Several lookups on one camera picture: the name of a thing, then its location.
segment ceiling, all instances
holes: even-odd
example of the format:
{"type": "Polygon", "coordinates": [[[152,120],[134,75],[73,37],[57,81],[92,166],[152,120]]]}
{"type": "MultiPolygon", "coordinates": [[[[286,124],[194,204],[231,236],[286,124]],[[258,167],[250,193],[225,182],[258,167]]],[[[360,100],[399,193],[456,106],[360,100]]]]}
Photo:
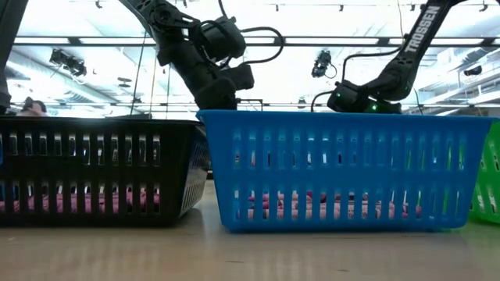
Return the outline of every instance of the ceiling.
{"type": "MultiPolygon", "coordinates": [[[[182,0],[171,1],[179,10],[200,20],[215,19],[220,10],[215,0],[192,0],[184,7],[182,0]]],[[[409,32],[419,13],[412,11],[423,1],[397,0],[225,0],[230,16],[237,18],[239,28],[270,26],[285,36],[355,36],[401,37],[409,32]]],[[[439,37],[497,37],[500,35],[500,7],[495,0],[486,10],[482,1],[468,1],[452,9],[439,30],[439,37]]],[[[118,0],[30,0],[18,36],[45,37],[142,37],[144,30],[136,18],[118,0]]],[[[269,34],[255,33],[255,36],[269,34]]],[[[141,102],[135,112],[151,110],[156,118],[167,117],[166,107],[149,103],[169,102],[169,118],[193,119],[196,107],[189,105],[193,97],[183,80],[169,67],[160,67],[153,47],[55,47],[50,45],[15,46],[9,59],[9,88],[13,102],[26,96],[46,102],[66,102],[73,105],[53,106],[51,114],[60,116],[118,116],[130,113],[127,106],[106,103],[130,103],[137,81],[136,98],[141,102]],[[54,48],[85,61],[88,74],[73,79],[65,70],[49,62],[54,48]],[[119,77],[131,80],[130,87],[119,87],[119,77]]],[[[350,54],[387,52],[392,48],[378,47],[286,47],[272,62],[252,66],[255,86],[237,93],[239,98],[262,99],[280,104],[270,110],[298,110],[299,98],[311,102],[315,93],[328,91],[341,76],[343,59],[350,54]],[[335,79],[312,78],[314,60],[322,49],[332,54],[337,68],[335,79]]],[[[264,59],[277,47],[247,47],[243,60],[264,59]]],[[[420,63],[414,87],[424,104],[463,103],[484,93],[496,91],[500,81],[500,53],[496,48],[430,48],[420,63]],[[463,70],[476,64],[483,66],[479,76],[463,76],[463,70]]],[[[378,76],[391,56],[353,59],[346,69],[346,78],[362,84],[378,76]]],[[[329,69],[328,76],[335,74],[329,69]]],[[[487,102],[494,101],[492,95],[487,102]]],[[[415,112],[416,97],[411,95],[403,104],[407,112],[415,112]]],[[[256,108],[242,105],[243,108],[256,108]]],[[[438,114],[446,108],[430,108],[426,113],[438,114]]]]}

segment person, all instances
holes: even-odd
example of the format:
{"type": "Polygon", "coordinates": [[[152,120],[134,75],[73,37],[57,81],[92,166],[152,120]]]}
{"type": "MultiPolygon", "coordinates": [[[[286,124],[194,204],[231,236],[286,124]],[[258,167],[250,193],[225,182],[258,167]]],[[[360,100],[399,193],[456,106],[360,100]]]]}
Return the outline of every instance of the person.
{"type": "Polygon", "coordinates": [[[34,101],[32,98],[27,97],[24,101],[23,109],[17,113],[17,116],[23,117],[42,117],[47,116],[47,106],[43,101],[34,101]]]}

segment pink fabric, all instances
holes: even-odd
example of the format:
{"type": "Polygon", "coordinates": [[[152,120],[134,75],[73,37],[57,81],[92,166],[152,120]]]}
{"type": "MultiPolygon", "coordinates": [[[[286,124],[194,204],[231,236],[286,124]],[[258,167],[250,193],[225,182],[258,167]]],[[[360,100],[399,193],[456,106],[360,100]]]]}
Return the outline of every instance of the pink fabric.
{"type": "MultiPolygon", "coordinates": [[[[157,212],[159,210],[159,195],[154,194],[153,197],[154,200],[154,210],[157,212]]],[[[98,209],[100,210],[101,213],[105,212],[105,195],[104,194],[99,194],[99,206],[98,209]]],[[[62,194],[57,194],[55,197],[55,202],[57,204],[56,210],[58,213],[63,212],[63,195],[62,194]]],[[[113,193],[112,194],[112,204],[113,204],[113,212],[118,213],[118,194],[113,193]]],[[[141,212],[145,212],[146,209],[146,193],[141,192],[141,197],[140,197],[140,204],[141,204],[141,212]]],[[[42,208],[48,212],[48,196],[45,195],[42,198],[42,208]]],[[[30,212],[34,211],[34,198],[30,197],[28,199],[28,209],[30,212]]],[[[132,212],[132,192],[127,192],[127,210],[128,212],[132,212]]],[[[14,212],[19,212],[20,211],[20,203],[19,201],[14,201],[14,212]]],[[[5,202],[0,201],[0,213],[5,212],[5,202]]],[[[71,212],[76,214],[78,212],[77,210],[77,195],[76,194],[71,194],[71,212]]],[[[91,213],[91,195],[90,194],[85,194],[85,212],[90,214],[91,213]]]]}
{"type": "MultiPolygon", "coordinates": [[[[334,218],[339,219],[341,216],[341,202],[340,202],[340,194],[335,194],[335,202],[334,202],[334,218]]],[[[254,197],[249,197],[248,200],[250,202],[255,202],[254,197]]],[[[252,204],[252,206],[248,209],[248,219],[254,219],[254,208],[255,205],[252,204]]],[[[262,195],[262,217],[264,219],[269,218],[270,213],[269,213],[269,195],[268,194],[263,194],[262,195]]],[[[376,202],[375,205],[375,218],[379,219],[381,217],[381,209],[382,209],[382,204],[380,201],[376,202]]],[[[354,194],[350,193],[349,194],[349,200],[348,200],[348,207],[347,207],[347,212],[348,212],[348,218],[352,219],[354,217],[354,194]]],[[[284,217],[285,210],[284,210],[284,195],[283,194],[278,194],[277,195],[277,218],[282,219],[284,217]]],[[[416,217],[419,218],[421,215],[421,207],[416,206],[416,217]]],[[[305,218],[306,219],[311,219],[313,216],[313,193],[308,192],[305,200],[305,218]]],[[[364,194],[362,196],[362,206],[361,206],[361,216],[366,219],[368,218],[368,194],[364,194]]],[[[291,217],[292,219],[297,219],[298,218],[298,195],[297,194],[292,194],[291,197],[291,217]]],[[[325,219],[327,217],[327,196],[326,194],[321,194],[320,196],[320,218],[325,219]]],[[[394,203],[391,201],[389,202],[389,211],[388,211],[388,217],[389,219],[393,219],[395,217],[395,206],[394,203]]],[[[404,203],[402,206],[402,214],[401,217],[406,219],[408,218],[408,204],[404,203]]]]}

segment black plastic basket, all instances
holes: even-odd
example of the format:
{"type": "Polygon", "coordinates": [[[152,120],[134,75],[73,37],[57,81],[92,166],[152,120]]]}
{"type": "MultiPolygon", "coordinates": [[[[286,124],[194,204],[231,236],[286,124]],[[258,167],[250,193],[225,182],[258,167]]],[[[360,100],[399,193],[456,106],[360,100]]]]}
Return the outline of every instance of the black plastic basket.
{"type": "Polygon", "coordinates": [[[169,226],[203,195],[191,121],[0,118],[0,225],[169,226]]]}

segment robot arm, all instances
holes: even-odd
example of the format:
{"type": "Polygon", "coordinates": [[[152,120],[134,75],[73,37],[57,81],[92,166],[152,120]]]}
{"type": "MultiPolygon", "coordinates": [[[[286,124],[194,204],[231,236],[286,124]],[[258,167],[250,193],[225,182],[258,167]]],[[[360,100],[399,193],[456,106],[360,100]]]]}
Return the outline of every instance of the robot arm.
{"type": "Polygon", "coordinates": [[[236,109],[235,92],[253,87],[250,65],[221,69],[214,63],[245,52],[245,39],[234,18],[201,22],[167,0],[120,2],[155,40],[159,64],[175,68],[200,109],[236,109]]]}
{"type": "Polygon", "coordinates": [[[328,107],[337,112],[401,113],[401,101],[408,97],[415,82],[420,60],[429,48],[449,10],[466,0],[429,0],[422,8],[399,53],[367,84],[358,86],[348,80],[336,83],[328,107]]]}

